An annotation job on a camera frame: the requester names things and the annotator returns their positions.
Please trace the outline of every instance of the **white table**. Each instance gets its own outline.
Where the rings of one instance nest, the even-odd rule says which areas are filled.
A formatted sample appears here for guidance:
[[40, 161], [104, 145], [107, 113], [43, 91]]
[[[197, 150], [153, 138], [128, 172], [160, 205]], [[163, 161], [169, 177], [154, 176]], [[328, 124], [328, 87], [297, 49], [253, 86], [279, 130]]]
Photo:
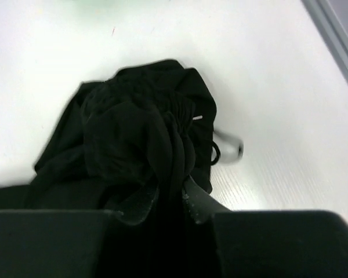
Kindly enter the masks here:
[[244, 140], [215, 198], [348, 221], [348, 85], [298, 0], [0, 0], [0, 185], [34, 175], [81, 81], [163, 58], [199, 70]]

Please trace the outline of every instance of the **black cloth bag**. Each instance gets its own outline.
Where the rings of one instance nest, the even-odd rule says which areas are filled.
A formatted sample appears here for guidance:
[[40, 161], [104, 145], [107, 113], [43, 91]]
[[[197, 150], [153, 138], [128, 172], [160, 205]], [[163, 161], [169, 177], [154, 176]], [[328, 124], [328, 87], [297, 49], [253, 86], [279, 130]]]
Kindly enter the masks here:
[[212, 190], [216, 105], [196, 69], [175, 60], [83, 83], [29, 185], [0, 188], [0, 209], [111, 209], [147, 184], [169, 204], [188, 176]]

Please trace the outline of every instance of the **black object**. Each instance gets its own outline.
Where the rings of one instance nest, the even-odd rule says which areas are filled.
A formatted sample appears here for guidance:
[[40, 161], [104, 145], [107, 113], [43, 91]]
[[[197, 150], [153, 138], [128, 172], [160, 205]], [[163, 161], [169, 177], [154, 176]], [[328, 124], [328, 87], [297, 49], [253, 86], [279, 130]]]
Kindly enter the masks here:
[[231, 213], [208, 195], [215, 114], [175, 60], [81, 85], [36, 177], [0, 189], [0, 278], [348, 277], [337, 216]]
[[117, 211], [0, 211], [0, 278], [348, 277], [348, 226], [334, 213], [230, 212], [187, 180], [183, 233], [162, 236], [158, 191], [141, 193]]

